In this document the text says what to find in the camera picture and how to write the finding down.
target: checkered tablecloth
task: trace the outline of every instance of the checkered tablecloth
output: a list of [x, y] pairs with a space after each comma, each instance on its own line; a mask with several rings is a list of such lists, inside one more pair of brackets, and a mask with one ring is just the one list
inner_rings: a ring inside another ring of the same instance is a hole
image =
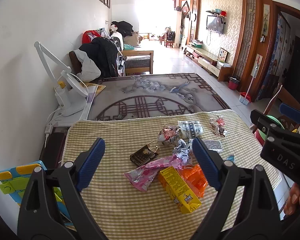
[[[215, 136], [210, 129], [209, 118], [217, 118], [218, 115], [226, 123], [228, 134], [225, 138]], [[63, 162], [74, 161], [79, 153], [90, 148], [97, 137], [105, 140], [105, 154], [81, 196], [110, 240], [189, 239], [206, 215], [216, 196], [212, 187], [206, 188], [202, 205], [197, 210], [181, 214], [157, 178], [147, 192], [140, 192], [123, 175], [136, 168], [129, 155], [156, 140], [165, 123], [177, 125], [178, 120], [200, 121], [204, 129], [202, 139], [221, 140], [223, 151], [220, 155], [223, 159], [234, 154], [235, 164], [239, 167], [263, 165], [273, 188], [281, 181], [278, 171], [260, 158], [262, 147], [245, 122], [230, 109], [123, 121], [79, 121], [68, 132]], [[159, 157], [171, 155], [172, 149], [172, 146], [160, 145]], [[224, 229], [233, 225], [242, 194], [243, 187], [238, 187]]]

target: blue gripper pad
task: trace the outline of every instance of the blue gripper pad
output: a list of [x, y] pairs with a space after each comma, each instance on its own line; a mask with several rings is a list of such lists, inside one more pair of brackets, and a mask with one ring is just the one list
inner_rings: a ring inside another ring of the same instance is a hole
[[197, 158], [200, 168], [202, 169], [209, 185], [219, 191], [221, 189], [219, 170], [201, 143], [203, 142], [198, 138], [195, 138], [192, 142], [192, 151], [194, 156]]
[[297, 109], [294, 109], [291, 106], [288, 106], [284, 103], [281, 103], [279, 106], [279, 111], [281, 114], [284, 114], [285, 116], [289, 117], [296, 123], [300, 124], [300, 111]]
[[75, 186], [78, 192], [89, 186], [89, 183], [96, 172], [96, 169], [105, 153], [106, 144], [103, 139], [99, 139], [90, 148], [90, 154], [81, 166], [77, 173], [77, 185]]

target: desk lamp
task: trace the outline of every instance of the desk lamp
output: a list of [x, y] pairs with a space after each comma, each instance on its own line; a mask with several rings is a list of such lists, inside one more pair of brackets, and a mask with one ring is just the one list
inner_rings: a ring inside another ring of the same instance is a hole
[[[40, 60], [48, 73], [51, 81], [55, 87], [55, 96], [61, 108], [61, 113], [63, 116], [69, 116], [78, 111], [81, 111], [87, 105], [86, 97], [88, 96], [87, 90], [83, 88], [80, 83], [73, 77], [71, 73], [71, 68], [66, 66], [60, 59], [54, 56], [50, 51], [48, 51], [40, 42], [36, 41], [34, 43], [35, 48], [39, 54]], [[44, 54], [52, 59], [55, 63], [62, 67], [61, 76], [63, 76], [73, 89], [68, 90], [67, 87], [61, 88], [58, 84], [58, 79], [56, 79], [44, 57]]]

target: yellow juice carton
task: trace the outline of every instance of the yellow juice carton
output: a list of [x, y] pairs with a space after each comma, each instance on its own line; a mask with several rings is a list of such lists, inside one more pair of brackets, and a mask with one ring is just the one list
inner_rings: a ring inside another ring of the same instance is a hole
[[196, 210], [201, 202], [174, 167], [170, 166], [159, 172], [159, 181], [182, 214]]

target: green bowl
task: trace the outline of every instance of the green bowl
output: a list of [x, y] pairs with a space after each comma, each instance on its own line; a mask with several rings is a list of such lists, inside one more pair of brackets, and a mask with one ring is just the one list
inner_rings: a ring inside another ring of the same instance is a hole
[[[267, 115], [267, 116], [268, 116], [270, 119], [272, 119], [273, 121], [275, 121], [278, 125], [280, 125], [280, 127], [284, 130], [283, 125], [279, 122], [278, 119], [276, 119], [276, 118], [273, 117], [272, 115]], [[261, 138], [262, 138], [264, 141], [266, 141], [266, 135], [265, 135], [262, 131], [260, 131], [259, 129], [258, 129], [258, 131], [259, 131], [259, 134], [260, 134]]]

